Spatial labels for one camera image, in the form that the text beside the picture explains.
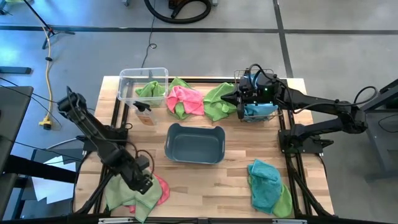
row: vacuum cleaner hose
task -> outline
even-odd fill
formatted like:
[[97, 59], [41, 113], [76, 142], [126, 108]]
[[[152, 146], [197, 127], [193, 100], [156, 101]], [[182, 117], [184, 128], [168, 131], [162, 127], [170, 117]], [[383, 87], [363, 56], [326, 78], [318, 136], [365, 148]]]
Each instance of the vacuum cleaner hose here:
[[[176, 19], [175, 17], [179, 14], [181, 9], [188, 3], [193, 2], [193, 1], [200, 1], [203, 2], [206, 5], [205, 11], [195, 17], [188, 18], [188, 19]], [[154, 15], [156, 18], [160, 19], [163, 22], [171, 23], [171, 24], [190, 24], [192, 22], [198, 22], [202, 19], [204, 19], [211, 11], [211, 2], [209, 0], [183, 0], [180, 2], [180, 4], [177, 5], [177, 7], [173, 10], [171, 18], [165, 17], [161, 14], [159, 14], [150, 4], [149, 0], [144, 0], [145, 5], [147, 6], [148, 10], [152, 15]]]

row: green cloth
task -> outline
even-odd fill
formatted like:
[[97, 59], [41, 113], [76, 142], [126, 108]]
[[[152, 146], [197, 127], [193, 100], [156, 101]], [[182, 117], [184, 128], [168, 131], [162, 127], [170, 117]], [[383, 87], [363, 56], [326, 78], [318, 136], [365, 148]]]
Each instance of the green cloth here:
[[[175, 86], [182, 86], [182, 87], [185, 87], [185, 88], [192, 89], [191, 86], [188, 83], [186, 83], [184, 80], [182, 80], [179, 77], [175, 77], [173, 79], [173, 81], [170, 83], [169, 92], [172, 91], [172, 88], [175, 87]], [[186, 114], [186, 112], [185, 112], [184, 104], [182, 102], [179, 102], [179, 103], [177, 103], [175, 105], [175, 108], [174, 108], [174, 112], [175, 113], [172, 113], [169, 109], [167, 109], [167, 111], [173, 117], [175, 117], [177, 119], [180, 119], [180, 120], [183, 120], [183, 119], [189, 117], [189, 114]]]
[[234, 91], [235, 86], [230, 83], [222, 83], [210, 90], [204, 99], [205, 114], [212, 121], [218, 121], [236, 111], [236, 106], [221, 99], [221, 96]]
[[109, 210], [117, 208], [120, 205], [135, 205], [135, 217], [138, 221], [144, 223], [163, 194], [162, 187], [156, 178], [152, 178], [152, 183], [152, 187], [142, 195], [139, 192], [131, 190], [120, 175], [112, 177], [105, 187], [105, 199]]
[[147, 83], [143, 88], [136, 89], [139, 97], [156, 97], [164, 96], [165, 88], [159, 82], [152, 81]]
[[292, 214], [292, 196], [285, 184], [282, 185], [282, 193], [275, 204], [273, 213], [279, 218], [285, 218]]

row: pink cloth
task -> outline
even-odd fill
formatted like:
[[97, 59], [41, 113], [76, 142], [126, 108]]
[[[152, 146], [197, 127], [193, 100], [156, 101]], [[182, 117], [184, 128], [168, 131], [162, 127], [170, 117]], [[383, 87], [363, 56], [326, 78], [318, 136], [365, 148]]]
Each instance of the pink cloth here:
[[175, 113], [175, 105], [182, 102], [187, 114], [204, 115], [205, 106], [203, 105], [203, 96], [197, 90], [191, 90], [182, 86], [172, 88], [167, 97], [167, 107], [172, 113]]
[[[169, 199], [170, 188], [169, 188], [168, 183], [164, 179], [160, 178], [159, 176], [156, 176], [155, 174], [154, 174], [154, 176], [159, 181], [159, 184], [162, 187], [162, 191], [163, 191], [162, 196], [160, 197], [160, 199], [156, 203], [156, 205], [158, 206], [158, 205], [162, 205], [167, 199]], [[136, 212], [136, 206], [135, 205], [129, 206], [129, 209], [130, 209], [130, 213], [135, 213]]]

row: wooden table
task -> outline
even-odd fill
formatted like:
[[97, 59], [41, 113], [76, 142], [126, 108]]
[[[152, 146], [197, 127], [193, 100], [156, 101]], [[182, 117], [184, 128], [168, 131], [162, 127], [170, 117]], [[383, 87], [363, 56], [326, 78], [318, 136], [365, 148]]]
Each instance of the wooden table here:
[[[287, 79], [291, 88], [305, 93], [304, 80]], [[95, 116], [103, 124], [110, 124], [114, 101], [118, 91], [119, 77], [104, 77], [97, 102]], [[204, 95], [219, 84], [192, 83], [191, 86]], [[159, 121], [157, 126], [143, 125], [134, 110], [129, 111], [128, 122], [133, 128], [129, 139], [138, 149], [149, 151], [155, 159], [155, 173], [165, 179], [171, 188], [170, 198], [161, 206], [155, 207], [150, 217], [223, 217], [223, 218], [271, 218], [251, 206], [251, 190], [246, 177], [247, 165], [260, 159], [275, 166], [286, 186], [289, 186], [284, 155], [280, 152], [277, 132], [279, 120], [269, 122], [240, 122], [236, 114], [217, 122], [206, 116], [189, 116], [179, 121], [169, 115], [166, 109], [154, 109]], [[217, 165], [185, 164], [166, 158], [164, 144], [167, 130], [173, 123], [184, 126], [221, 126], [225, 131], [225, 158]], [[295, 122], [312, 124], [311, 112], [303, 111], [295, 115]], [[333, 213], [325, 171], [318, 157], [302, 154], [308, 188], [324, 208]], [[97, 187], [102, 164], [96, 153], [83, 163], [76, 185], [75, 210], [81, 208]], [[300, 208], [304, 211], [301, 191], [297, 191]], [[114, 216], [131, 216], [125, 207], [113, 210]]]

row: concrete floor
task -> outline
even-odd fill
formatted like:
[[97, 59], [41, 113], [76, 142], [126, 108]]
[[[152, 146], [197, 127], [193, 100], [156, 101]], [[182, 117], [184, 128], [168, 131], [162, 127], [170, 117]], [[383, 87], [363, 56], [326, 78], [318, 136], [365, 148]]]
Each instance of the concrete floor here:
[[[132, 0], [128, 8], [112, 0], [48, 0], [32, 5], [49, 24], [57, 26], [150, 27], [152, 22], [141, 0]], [[157, 0], [157, 9], [170, 14], [166, 5], [166, 0]], [[197, 2], [191, 3], [181, 16], [202, 8]], [[397, 9], [394, 0], [280, 0], [286, 29], [394, 30], [398, 29]], [[8, 10], [13, 16], [0, 16], [0, 26], [39, 25], [23, 4]], [[155, 27], [275, 29], [277, 24], [272, 0], [220, 0], [209, 17], [196, 24], [172, 26], [156, 21]], [[137, 32], [77, 32], [54, 37], [50, 72], [54, 99], [64, 97], [69, 85], [94, 108], [103, 76], [141, 66], [148, 36]], [[286, 39], [294, 77], [305, 79], [309, 95], [353, 101], [362, 87], [381, 88], [398, 77], [396, 35], [286, 35]], [[40, 48], [43, 40], [43, 32], [0, 30], [0, 64], [31, 67], [31, 75], [1, 76], [19, 85], [32, 85], [36, 94], [47, 96], [47, 51]], [[166, 67], [173, 76], [232, 76], [236, 69], [260, 63], [286, 77], [278, 34], [154, 33], [152, 42], [158, 47], [150, 49], [146, 67]], [[44, 131], [37, 125], [44, 114], [32, 102], [17, 140], [47, 147], [80, 134], [57, 114], [62, 129]], [[319, 122], [330, 117], [313, 113], [313, 118]], [[379, 170], [366, 135], [336, 133], [325, 137], [335, 140], [325, 149], [325, 163], [336, 214], [398, 223], [398, 180], [364, 181], [364, 175]], [[32, 151], [15, 145], [12, 153], [30, 158]]]

